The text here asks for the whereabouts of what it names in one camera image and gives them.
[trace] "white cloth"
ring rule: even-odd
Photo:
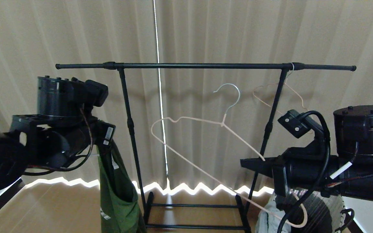
[[[281,211],[278,208],[276,208],[276,195],[274,193],[273,195],[271,195],[270,200],[268,201],[265,208],[280,217],[283,217],[285,214],[283,210]],[[265,211],[261,211],[259,214],[259,219],[257,220],[256,224],[256,233],[277,233],[277,228],[279,224],[280,219],[276,218],[271,214],[266,213]],[[284,224],[281,233],[290,232],[291,226],[288,224]]]

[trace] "white logo on green fabric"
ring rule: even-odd
[[[105,219],[105,220],[109,220],[111,217],[107,214],[105,214],[102,210],[102,208],[100,208],[100,215],[102,215],[102,217]]]

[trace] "curtain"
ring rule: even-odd
[[[102,107],[95,107],[93,115],[116,125],[114,140],[130,178],[137,180],[117,71],[55,68],[56,63],[106,61],[157,61],[153,2],[0,1],[0,131],[9,129],[12,115],[37,112],[37,76],[77,77],[106,84],[108,99]],[[157,71],[127,70],[126,77],[143,183],[158,182],[166,187],[163,145],[151,137],[148,127],[160,118]],[[72,172],[23,179],[61,176],[87,182],[98,179],[97,158]]]
[[[164,1],[156,0],[160,62],[244,62],[357,65],[355,72],[303,70],[287,84],[309,110],[321,112],[331,130],[336,153],[333,111],[349,105],[373,104],[373,1]],[[277,83],[278,70],[161,71],[164,116],[222,121],[259,149],[270,108],[253,97],[260,85]],[[273,102],[277,86],[257,89]],[[284,87],[278,110],[303,112],[299,97]],[[277,124],[277,114],[265,156],[275,157],[288,147],[306,146],[313,134],[295,139]],[[251,183],[254,173],[240,168],[240,159],[256,155],[227,130],[207,123],[165,122],[167,144],[231,187]],[[199,182],[218,184],[167,152],[171,187]]]

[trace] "horizontal rod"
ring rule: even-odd
[[[239,208],[237,205],[196,205],[196,204],[159,204],[159,203],[152,203],[151,206],[162,206],[162,207],[204,207],[204,208]]]
[[[56,64],[57,69],[103,68],[108,70],[169,68],[169,69],[278,69],[278,70],[342,70],[355,71],[355,65],[311,65],[299,62],[292,63],[116,63],[98,64]]]
[[[186,229],[207,229],[207,230],[248,230],[243,226],[211,226],[211,225],[166,225],[147,224],[147,228],[186,228]]]

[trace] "black clothes rack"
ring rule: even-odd
[[[141,189],[142,205],[144,209],[143,218],[145,220],[146,227],[154,228],[189,228],[189,229],[212,229],[212,230],[243,230],[246,233],[251,232],[250,225],[247,220],[247,211],[250,207],[250,203],[247,202],[245,207],[241,201],[241,198],[236,195],[235,200],[237,205],[186,205],[186,204],[156,204],[153,203],[153,192],[149,193],[148,200],[145,200],[145,193],[143,191],[141,168],[139,165],[138,149],[136,148],[135,130],[132,115],[130,113],[130,104],[128,89],[126,87],[125,69],[279,69],[281,70],[279,83],[277,86],[274,102],[271,108],[270,117],[265,127],[265,133],[263,136],[262,147],[260,153],[264,155],[268,139],[270,137],[271,130],[273,129],[273,119],[277,109],[278,101],[280,99],[281,91],[283,89],[284,81],[286,79],[287,72],[290,70],[299,71],[304,69],[310,70],[340,70],[340,71],[355,71],[356,66],[354,65],[309,65],[299,62],[292,63],[281,63],[281,64],[256,64],[256,63],[116,63],[116,62],[105,62],[99,64],[56,64],[57,69],[79,69],[79,68],[103,68],[108,70],[117,70],[119,72],[120,80],[122,83],[123,97],[126,107],[127,114],[127,125],[130,134],[130,140],[132,143],[133,156],[135,158],[136,172],[138,175],[139,186]],[[250,188],[248,198],[253,197],[253,191],[255,188],[258,173],[254,174],[253,183]],[[203,207],[203,208],[236,208],[240,212],[242,226],[211,226],[211,225],[167,225],[167,224],[150,224],[148,223],[149,214],[153,206],[160,207]]]

